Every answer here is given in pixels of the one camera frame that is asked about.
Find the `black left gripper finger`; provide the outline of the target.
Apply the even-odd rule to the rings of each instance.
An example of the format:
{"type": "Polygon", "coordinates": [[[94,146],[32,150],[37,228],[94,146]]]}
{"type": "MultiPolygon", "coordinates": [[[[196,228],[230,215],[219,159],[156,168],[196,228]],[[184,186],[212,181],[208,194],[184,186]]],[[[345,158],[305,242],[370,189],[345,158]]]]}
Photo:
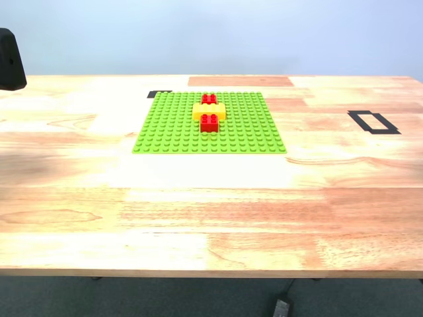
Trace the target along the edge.
{"type": "Polygon", "coordinates": [[[26,75],[15,35],[7,28],[1,28],[1,90],[20,90],[27,85],[26,75]]]}

